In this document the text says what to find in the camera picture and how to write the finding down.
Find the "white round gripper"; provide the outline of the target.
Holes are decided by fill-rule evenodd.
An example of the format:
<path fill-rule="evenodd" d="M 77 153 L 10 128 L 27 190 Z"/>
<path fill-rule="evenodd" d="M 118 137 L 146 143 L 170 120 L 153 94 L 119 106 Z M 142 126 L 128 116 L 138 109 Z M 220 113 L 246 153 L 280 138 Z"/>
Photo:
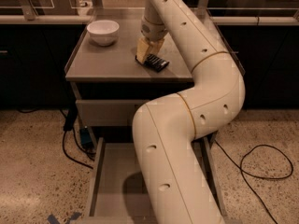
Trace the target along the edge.
<path fill-rule="evenodd" d="M 136 59 L 143 63 L 149 54 L 158 55 L 167 35 L 166 27 L 150 0 L 145 4 L 141 33 L 144 37 L 137 42 Z"/>

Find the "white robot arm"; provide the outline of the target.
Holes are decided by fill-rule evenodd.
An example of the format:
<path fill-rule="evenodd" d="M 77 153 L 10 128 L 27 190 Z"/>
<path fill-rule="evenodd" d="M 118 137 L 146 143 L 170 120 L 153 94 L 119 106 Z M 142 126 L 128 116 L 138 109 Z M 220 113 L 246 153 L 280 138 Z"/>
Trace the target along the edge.
<path fill-rule="evenodd" d="M 225 224 L 192 149 L 240 112 L 245 84 L 219 33 L 182 0 L 149 0 L 192 74 L 192 88 L 143 104 L 135 152 L 158 224 Z"/>

